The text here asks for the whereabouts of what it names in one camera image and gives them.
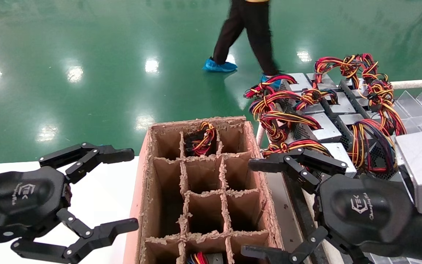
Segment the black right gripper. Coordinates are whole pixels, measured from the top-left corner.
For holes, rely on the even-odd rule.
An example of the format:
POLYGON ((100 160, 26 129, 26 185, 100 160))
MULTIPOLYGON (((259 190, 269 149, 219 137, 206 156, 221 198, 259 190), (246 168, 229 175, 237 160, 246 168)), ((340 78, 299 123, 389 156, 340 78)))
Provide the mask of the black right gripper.
POLYGON ((319 187, 319 206, 342 250, 422 258, 422 214, 402 183, 334 175, 319 187))

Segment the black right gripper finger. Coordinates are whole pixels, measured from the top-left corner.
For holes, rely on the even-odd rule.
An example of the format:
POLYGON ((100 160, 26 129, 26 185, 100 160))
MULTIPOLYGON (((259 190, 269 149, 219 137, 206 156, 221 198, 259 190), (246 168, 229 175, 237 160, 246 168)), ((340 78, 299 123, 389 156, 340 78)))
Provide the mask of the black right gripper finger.
POLYGON ((281 172, 283 176, 298 182, 303 190, 314 194, 321 181, 312 172, 344 174, 347 164, 314 150, 297 148, 288 153, 272 153, 266 158, 251 158, 248 168, 253 172, 281 172))
POLYGON ((292 253, 273 247, 244 245, 241 254, 245 257, 265 259, 270 264, 301 264, 321 242, 329 237, 330 229, 321 226, 310 234, 292 253))

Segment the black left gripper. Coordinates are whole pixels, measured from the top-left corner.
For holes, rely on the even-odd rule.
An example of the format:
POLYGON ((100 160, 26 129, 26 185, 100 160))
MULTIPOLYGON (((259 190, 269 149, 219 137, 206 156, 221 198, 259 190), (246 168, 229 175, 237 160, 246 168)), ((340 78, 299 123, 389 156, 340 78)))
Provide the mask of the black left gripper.
POLYGON ((119 234, 136 231, 136 218, 91 229, 66 209, 67 182, 76 184, 101 163, 127 162, 134 157, 131 148, 82 143, 41 157, 41 168, 32 172, 0 173, 0 243, 21 238, 11 249, 24 259, 78 264, 92 251, 112 246, 119 234), (72 166, 65 175, 56 170, 68 164, 72 166), (30 240, 46 235, 61 221, 79 237, 74 244, 64 247, 30 240))

